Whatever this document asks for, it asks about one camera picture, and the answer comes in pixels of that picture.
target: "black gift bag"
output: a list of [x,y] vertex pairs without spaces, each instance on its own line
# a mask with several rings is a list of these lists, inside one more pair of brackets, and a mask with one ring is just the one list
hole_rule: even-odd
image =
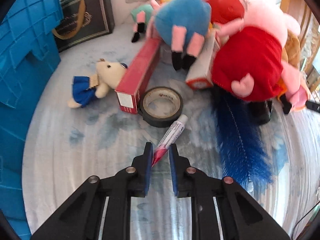
[[64,19],[52,31],[59,52],[112,33],[115,21],[111,0],[62,0],[61,6]]

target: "white box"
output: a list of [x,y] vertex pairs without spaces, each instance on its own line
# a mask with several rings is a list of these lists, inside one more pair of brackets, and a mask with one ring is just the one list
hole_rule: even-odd
[[207,34],[202,51],[197,60],[192,64],[186,77],[186,84],[193,90],[205,89],[213,86],[211,69],[214,58],[220,49],[216,30],[210,29]]

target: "blue plastic crate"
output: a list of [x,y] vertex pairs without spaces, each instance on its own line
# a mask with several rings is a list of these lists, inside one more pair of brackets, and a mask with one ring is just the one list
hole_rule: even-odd
[[63,18],[59,0],[16,0],[0,25],[0,209],[30,238],[22,196],[22,157],[39,98],[60,57],[51,30]]

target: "long red box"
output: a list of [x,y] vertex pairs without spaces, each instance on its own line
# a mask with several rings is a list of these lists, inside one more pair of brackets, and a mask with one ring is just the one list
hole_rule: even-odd
[[150,77],[158,65],[162,40],[149,38],[133,59],[115,91],[120,109],[124,112],[137,114],[140,95],[147,88]]

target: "roll of black tape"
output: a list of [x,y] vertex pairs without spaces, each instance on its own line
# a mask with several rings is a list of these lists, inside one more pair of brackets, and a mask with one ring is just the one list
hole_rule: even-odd
[[[166,113],[159,114],[150,107],[150,104],[160,98],[165,98],[172,102],[172,109]],[[182,113],[183,101],[181,95],[169,87],[154,87],[148,90],[140,99],[138,113],[148,124],[164,128],[172,125]]]

